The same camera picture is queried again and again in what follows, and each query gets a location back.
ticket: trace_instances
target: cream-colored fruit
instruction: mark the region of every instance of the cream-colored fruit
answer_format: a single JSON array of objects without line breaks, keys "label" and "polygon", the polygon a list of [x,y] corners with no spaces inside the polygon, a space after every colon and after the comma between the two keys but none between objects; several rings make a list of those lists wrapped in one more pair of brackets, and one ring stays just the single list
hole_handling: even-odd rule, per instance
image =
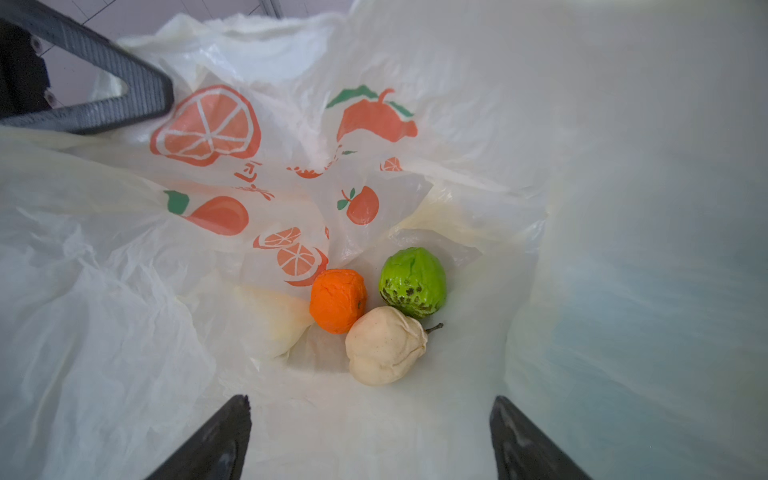
[{"label": "cream-colored fruit", "polygon": [[361,316],[346,336],[349,373],[368,386],[386,385],[405,376],[426,352],[427,334],[418,320],[391,306]]}]

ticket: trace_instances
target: printed stem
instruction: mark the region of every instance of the printed stem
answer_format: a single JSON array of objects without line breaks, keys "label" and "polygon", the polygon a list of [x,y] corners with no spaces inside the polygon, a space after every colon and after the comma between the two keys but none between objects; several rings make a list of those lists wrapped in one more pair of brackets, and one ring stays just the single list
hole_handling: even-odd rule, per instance
[{"label": "printed stem", "polygon": [[379,95],[379,103],[380,103],[380,104],[384,103],[384,97],[385,97],[387,94],[393,94],[393,93],[395,93],[395,89],[394,89],[394,88],[387,88],[386,90],[384,90],[384,91],[382,92],[382,94],[381,94],[381,95]]},{"label": "printed stem", "polygon": [[441,329],[443,327],[442,323],[438,323],[437,325],[433,326],[431,329],[424,330],[427,332],[427,335],[429,335],[433,330]]}]

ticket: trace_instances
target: crumpled plastic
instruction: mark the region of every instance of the crumpled plastic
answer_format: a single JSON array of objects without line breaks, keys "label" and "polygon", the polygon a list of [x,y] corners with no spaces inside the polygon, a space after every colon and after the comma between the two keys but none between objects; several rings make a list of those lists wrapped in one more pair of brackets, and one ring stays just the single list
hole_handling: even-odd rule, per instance
[{"label": "crumpled plastic", "polygon": [[[143,478],[243,393],[244,478],[489,478],[506,394],[596,479],[761,478],[764,13],[392,0],[121,40],[169,115],[0,129],[4,471]],[[375,292],[412,246],[445,328],[371,389],[309,285]]]}]

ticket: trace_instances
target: translucent plastic bag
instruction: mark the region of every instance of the translucent plastic bag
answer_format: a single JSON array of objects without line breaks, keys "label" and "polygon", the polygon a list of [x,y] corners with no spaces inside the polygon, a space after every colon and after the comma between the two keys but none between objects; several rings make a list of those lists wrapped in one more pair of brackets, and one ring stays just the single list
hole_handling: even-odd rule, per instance
[{"label": "translucent plastic bag", "polygon": [[[171,114],[0,130],[0,462],[143,478],[244,393],[244,478],[490,478],[507,394],[596,479],[759,477],[762,13],[395,0],[124,39]],[[446,327],[362,386],[309,285],[355,268],[373,308],[412,245]]]}]

